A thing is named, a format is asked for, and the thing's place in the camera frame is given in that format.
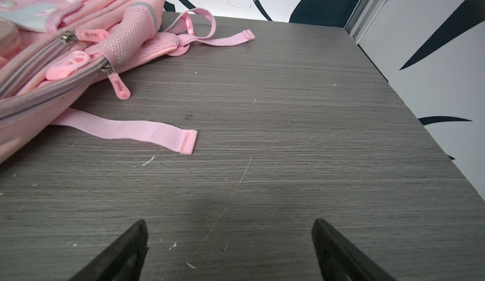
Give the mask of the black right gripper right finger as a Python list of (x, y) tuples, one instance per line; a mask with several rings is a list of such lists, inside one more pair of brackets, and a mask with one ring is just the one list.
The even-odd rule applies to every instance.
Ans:
[(311, 231), (323, 280), (394, 280), (324, 219)]

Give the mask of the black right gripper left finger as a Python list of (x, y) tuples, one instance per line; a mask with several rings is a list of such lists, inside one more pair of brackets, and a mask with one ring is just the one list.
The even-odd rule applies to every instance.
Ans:
[(146, 222), (135, 222), (127, 231), (70, 278), (76, 280), (139, 281), (149, 250)]

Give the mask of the pink student backpack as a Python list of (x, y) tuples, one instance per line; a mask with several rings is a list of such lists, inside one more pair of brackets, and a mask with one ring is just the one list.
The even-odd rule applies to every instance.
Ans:
[(193, 153), (197, 131), (151, 121), (115, 121), (72, 109), (91, 85), (109, 80), (117, 96), (131, 92), (121, 74), (161, 56), (182, 56), (193, 42), (232, 47), (255, 39), (249, 30), (215, 39), (194, 32), (192, 14), (162, 27), (165, 0), (1, 0), (1, 160), (48, 125), (103, 139), (132, 139)]

